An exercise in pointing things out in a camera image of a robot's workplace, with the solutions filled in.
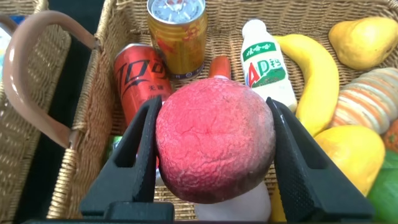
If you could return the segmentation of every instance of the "brown handle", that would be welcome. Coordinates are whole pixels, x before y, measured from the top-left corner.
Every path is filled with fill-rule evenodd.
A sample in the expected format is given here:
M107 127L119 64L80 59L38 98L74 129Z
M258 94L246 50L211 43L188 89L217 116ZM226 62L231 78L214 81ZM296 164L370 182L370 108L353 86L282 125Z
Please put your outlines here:
M70 146L71 130L51 118L30 98L27 89L28 55L39 35L49 25L58 24L90 49L96 39L71 17L56 11L29 16L14 32L4 56L4 90L14 109L28 122L64 148Z

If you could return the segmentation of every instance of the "can lid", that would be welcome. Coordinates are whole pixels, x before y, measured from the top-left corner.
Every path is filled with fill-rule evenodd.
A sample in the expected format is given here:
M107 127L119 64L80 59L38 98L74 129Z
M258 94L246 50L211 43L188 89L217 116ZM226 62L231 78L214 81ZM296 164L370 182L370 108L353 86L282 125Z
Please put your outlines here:
M148 13L166 24L187 24L198 19L205 11L205 0L148 0Z
M116 60L117 57L118 57L123 51L125 51L126 49L129 49L130 47L137 47L137 46L153 48L153 46L151 46L151 45L149 45L149 44L142 44L142 43L127 44L127 46L123 47L123 49L121 49L121 50L119 51L119 53L116 54L116 56L114 57L114 59Z

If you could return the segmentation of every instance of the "yellow banana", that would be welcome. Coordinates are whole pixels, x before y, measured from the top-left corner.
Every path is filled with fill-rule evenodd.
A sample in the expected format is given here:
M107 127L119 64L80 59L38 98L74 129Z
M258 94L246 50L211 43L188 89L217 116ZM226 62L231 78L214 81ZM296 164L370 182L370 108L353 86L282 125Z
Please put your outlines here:
M296 117L315 136L323 131L335 112L339 79L333 57L316 40L300 34L275 36L283 53L299 65L304 75L304 92Z

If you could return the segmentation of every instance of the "soda can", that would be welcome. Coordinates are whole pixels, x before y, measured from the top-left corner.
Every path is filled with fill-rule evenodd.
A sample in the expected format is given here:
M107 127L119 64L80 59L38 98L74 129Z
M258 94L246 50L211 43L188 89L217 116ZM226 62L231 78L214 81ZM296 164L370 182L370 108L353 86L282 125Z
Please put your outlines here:
M187 80L203 70L207 15L205 0L148 0L152 45L172 80Z
M117 54L114 74L127 125L147 100L172 94L164 64L150 45L129 44Z

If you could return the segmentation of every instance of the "coca-cola can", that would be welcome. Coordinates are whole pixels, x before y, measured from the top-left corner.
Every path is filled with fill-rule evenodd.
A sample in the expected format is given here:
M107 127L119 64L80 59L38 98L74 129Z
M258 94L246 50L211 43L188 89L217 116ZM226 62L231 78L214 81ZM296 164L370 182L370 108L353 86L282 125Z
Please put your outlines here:
M127 125L147 100L172 94L162 59L150 45L129 44L117 54L114 74Z

